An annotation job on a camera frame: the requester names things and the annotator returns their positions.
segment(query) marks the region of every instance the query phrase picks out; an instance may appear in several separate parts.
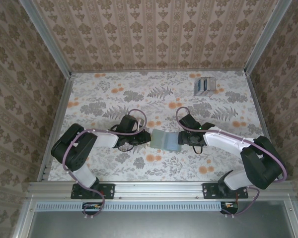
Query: small box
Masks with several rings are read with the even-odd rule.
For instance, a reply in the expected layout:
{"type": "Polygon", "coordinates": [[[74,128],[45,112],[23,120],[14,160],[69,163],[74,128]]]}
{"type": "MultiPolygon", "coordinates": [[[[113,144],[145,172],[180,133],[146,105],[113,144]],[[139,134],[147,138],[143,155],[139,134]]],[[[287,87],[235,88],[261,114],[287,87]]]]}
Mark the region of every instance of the small box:
{"type": "Polygon", "coordinates": [[[200,77],[194,83],[194,96],[211,97],[217,89],[214,77],[200,77]]]}

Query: gray floor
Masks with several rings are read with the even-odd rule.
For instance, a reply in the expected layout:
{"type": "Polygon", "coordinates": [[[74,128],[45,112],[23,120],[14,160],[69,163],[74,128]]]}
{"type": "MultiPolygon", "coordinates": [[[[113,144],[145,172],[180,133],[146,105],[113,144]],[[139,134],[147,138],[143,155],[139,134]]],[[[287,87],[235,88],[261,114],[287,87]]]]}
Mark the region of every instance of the gray floor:
{"type": "Polygon", "coordinates": [[[292,238],[283,202],[256,202],[245,214],[219,212],[37,212],[30,238],[292,238]]]}

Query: vent grille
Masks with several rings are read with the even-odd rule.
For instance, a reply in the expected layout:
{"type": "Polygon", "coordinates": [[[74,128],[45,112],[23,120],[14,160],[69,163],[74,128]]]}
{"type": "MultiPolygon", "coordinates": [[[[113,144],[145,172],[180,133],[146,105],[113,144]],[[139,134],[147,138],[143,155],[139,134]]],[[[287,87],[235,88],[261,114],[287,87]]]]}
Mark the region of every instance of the vent grille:
{"type": "MultiPolygon", "coordinates": [[[[83,202],[38,202],[35,211],[82,211],[83,202]]],[[[106,202],[108,212],[220,211],[220,202],[106,202]]]]}

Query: floral tablecloth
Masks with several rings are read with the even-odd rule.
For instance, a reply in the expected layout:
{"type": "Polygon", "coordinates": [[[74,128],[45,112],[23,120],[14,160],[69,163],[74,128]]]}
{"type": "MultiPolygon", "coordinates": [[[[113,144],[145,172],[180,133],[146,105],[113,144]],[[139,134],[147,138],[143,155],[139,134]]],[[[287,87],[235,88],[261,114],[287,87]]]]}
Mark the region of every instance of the floral tablecloth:
{"type": "MultiPolygon", "coordinates": [[[[187,106],[201,124],[211,122],[245,137],[262,134],[243,71],[81,73],[74,77],[61,134],[73,123],[110,128],[132,108],[145,112],[149,132],[154,128],[180,131],[175,120],[180,106],[187,106]],[[200,76],[216,78],[212,97],[193,96],[193,84],[200,76]]],[[[138,112],[133,115],[141,117],[138,112]]],[[[94,148],[87,163],[103,181],[218,180],[227,171],[242,167],[240,158],[216,147],[204,147],[197,155],[187,145],[176,153],[150,148],[149,143],[130,152],[94,148]]],[[[71,177],[54,159],[49,180],[71,177]]]]}

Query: gray leaf pattern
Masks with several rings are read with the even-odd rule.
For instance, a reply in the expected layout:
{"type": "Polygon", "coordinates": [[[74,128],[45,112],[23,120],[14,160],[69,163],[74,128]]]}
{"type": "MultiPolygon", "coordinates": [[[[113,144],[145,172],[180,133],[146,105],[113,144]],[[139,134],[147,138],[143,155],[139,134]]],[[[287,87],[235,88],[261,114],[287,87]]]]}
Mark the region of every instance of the gray leaf pattern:
{"type": "MultiPolygon", "coordinates": [[[[250,95],[243,71],[77,74],[62,133],[73,123],[109,129],[131,109],[145,112],[150,133],[153,129],[179,132],[182,129],[175,111],[186,106],[201,124],[210,122],[228,132],[257,138],[262,130],[250,95]],[[210,98],[193,96],[193,84],[199,77],[215,77],[218,93],[210,98]],[[240,87],[231,89],[232,82],[240,87]]],[[[143,117],[136,111],[131,115],[143,117]]],[[[185,115],[185,110],[179,111],[180,118],[185,115]]],[[[128,152],[93,148],[87,164],[103,181],[218,180],[242,166],[240,159],[216,147],[206,146],[201,155],[196,155],[187,145],[180,152],[167,152],[150,148],[149,143],[128,152]]],[[[49,180],[66,179],[71,178],[53,160],[49,180]]]]}

